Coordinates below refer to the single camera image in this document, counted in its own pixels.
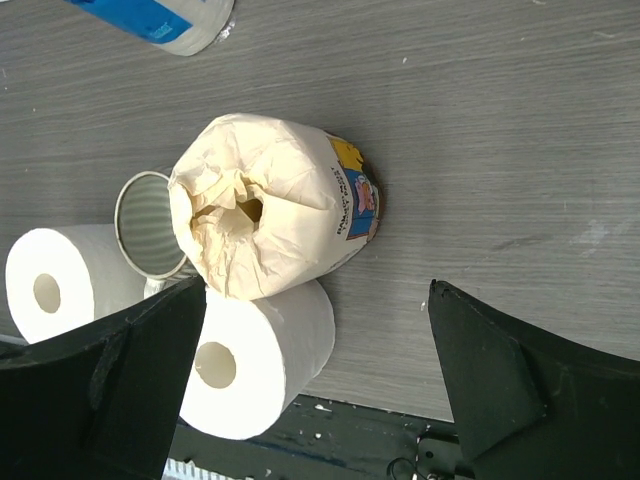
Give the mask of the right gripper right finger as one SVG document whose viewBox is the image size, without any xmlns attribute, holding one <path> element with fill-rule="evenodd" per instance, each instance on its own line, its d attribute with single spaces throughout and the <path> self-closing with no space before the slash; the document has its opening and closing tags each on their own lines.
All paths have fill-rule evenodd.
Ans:
<svg viewBox="0 0 640 480">
<path fill-rule="evenodd" d="M 538 328 L 445 281 L 432 281 L 428 314 L 476 478 L 638 478 L 638 361 Z"/>
</svg>

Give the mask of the blue paper roll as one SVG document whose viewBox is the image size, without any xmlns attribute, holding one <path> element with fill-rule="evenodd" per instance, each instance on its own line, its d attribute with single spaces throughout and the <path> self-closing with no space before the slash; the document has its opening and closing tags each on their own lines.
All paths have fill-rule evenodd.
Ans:
<svg viewBox="0 0 640 480">
<path fill-rule="evenodd" d="M 229 23 L 234 0 L 89 0 L 76 7 L 170 54 L 192 56 Z"/>
</svg>

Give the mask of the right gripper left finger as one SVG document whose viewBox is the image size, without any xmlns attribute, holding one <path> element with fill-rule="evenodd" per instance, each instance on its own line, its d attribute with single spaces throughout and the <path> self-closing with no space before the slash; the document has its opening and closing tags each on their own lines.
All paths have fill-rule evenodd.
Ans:
<svg viewBox="0 0 640 480">
<path fill-rule="evenodd" d="M 2 478 L 161 478 L 205 309 L 190 278 L 54 338 L 2 343 Z"/>
</svg>

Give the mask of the plain white paper roll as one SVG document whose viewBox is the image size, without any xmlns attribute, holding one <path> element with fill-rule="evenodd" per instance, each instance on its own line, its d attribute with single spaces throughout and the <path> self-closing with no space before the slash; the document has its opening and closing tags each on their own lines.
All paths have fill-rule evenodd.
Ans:
<svg viewBox="0 0 640 480">
<path fill-rule="evenodd" d="M 37 343 L 143 300 L 146 279 L 125 261 L 111 224 L 36 228 L 11 247 L 8 307 Z"/>
</svg>

